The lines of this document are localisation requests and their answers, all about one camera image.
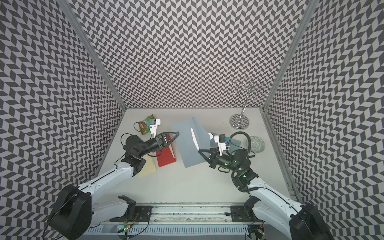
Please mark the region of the dark grey envelope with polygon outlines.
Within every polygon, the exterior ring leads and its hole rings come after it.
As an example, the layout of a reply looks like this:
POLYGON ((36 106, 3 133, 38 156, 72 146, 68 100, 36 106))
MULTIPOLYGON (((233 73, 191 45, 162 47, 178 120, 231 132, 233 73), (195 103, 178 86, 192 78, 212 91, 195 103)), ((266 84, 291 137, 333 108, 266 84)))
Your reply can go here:
POLYGON ((179 132, 176 144, 185 168, 206 163, 195 143, 198 144, 200 150, 209 150, 211 148, 211 139, 209 132, 203 128, 196 118, 189 118, 175 123, 171 125, 171 130, 179 132))

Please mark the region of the red envelope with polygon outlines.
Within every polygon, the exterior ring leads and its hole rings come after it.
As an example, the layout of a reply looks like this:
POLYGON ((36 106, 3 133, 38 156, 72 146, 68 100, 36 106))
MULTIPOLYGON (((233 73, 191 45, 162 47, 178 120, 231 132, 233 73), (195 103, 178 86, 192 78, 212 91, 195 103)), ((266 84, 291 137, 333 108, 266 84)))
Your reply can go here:
POLYGON ((172 145, 162 150, 156 151, 156 156, 159 168, 176 162, 176 157, 172 145))

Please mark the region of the cream yellow envelope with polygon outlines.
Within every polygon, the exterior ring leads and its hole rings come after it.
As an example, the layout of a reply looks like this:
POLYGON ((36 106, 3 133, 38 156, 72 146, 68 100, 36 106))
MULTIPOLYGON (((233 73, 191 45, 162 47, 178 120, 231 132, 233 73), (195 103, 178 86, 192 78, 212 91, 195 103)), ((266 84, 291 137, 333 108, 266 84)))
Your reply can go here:
POLYGON ((143 159, 146 160, 146 163, 142 170, 137 174, 139 178, 142 178, 144 176, 147 176, 151 173, 154 173, 156 169, 155 161, 153 157, 150 157, 149 155, 143 156, 143 159))

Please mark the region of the light blue envelope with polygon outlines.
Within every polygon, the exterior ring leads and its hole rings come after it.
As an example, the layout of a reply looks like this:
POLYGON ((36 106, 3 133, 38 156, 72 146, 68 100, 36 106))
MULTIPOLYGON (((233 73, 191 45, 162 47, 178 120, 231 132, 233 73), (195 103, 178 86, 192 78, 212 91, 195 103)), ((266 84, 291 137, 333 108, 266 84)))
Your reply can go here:
MULTIPOLYGON (((216 135, 217 134, 215 133, 209 133, 211 148, 216 148, 219 146, 219 144, 215 142, 216 135)), ((230 140, 229 137, 226 137, 226 135, 223 135, 223 139, 225 140, 226 150, 234 151, 234 150, 238 150, 241 147, 241 141, 239 140, 236 140, 236 139, 230 140)))

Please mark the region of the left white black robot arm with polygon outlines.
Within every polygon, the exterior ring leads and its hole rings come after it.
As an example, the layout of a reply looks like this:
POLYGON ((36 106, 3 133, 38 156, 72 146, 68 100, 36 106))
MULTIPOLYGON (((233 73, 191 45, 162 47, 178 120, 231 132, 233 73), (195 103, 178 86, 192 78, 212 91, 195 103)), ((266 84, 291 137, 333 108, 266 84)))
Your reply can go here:
POLYGON ((130 135, 123 145, 125 154, 114 168, 77 187, 67 185, 60 191, 48 218, 48 226, 68 240, 76 240, 89 227, 106 220, 134 220, 136 202, 131 198, 122 195, 109 203, 99 204, 97 201, 118 184, 137 175, 146 164, 145 155, 170 146, 178 136, 179 132, 164 132, 143 141, 137 135, 130 135))

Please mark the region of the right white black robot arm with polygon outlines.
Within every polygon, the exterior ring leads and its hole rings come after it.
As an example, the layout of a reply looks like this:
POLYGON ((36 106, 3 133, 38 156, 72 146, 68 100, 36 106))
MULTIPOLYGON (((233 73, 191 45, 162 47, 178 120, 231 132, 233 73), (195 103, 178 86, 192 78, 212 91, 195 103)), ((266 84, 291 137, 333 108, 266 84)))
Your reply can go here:
POLYGON ((332 240, 327 224, 312 204, 301 204, 269 186, 251 169, 246 150, 236 150, 233 155, 220 154, 219 149, 199 150, 209 163, 231 171, 235 187, 250 198, 245 205, 256 219, 267 222, 290 240, 332 240))

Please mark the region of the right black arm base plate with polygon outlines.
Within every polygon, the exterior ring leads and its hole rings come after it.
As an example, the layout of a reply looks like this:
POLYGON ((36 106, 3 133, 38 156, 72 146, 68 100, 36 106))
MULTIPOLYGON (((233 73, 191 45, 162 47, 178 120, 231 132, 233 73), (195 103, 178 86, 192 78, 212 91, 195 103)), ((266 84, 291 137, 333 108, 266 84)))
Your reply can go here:
POLYGON ((261 200, 256 197, 250 197, 243 205, 231 206, 230 212, 225 212, 225 216, 231 217, 232 222, 260 222, 253 212, 253 207, 261 200))

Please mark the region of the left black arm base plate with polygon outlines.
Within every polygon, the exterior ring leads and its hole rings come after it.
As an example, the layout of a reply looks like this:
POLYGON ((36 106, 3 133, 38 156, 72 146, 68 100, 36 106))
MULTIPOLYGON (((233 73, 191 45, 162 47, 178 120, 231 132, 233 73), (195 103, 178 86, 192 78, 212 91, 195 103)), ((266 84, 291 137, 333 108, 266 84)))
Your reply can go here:
POLYGON ((150 221, 153 206, 149 206, 149 205, 137 206, 136 201, 124 195, 118 196, 118 199, 128 205, 127 209, 123 211, 121 215, 118 214, 117 217, 110 219, 110 222, 125 222, 125 221, 149 222, 150 221))

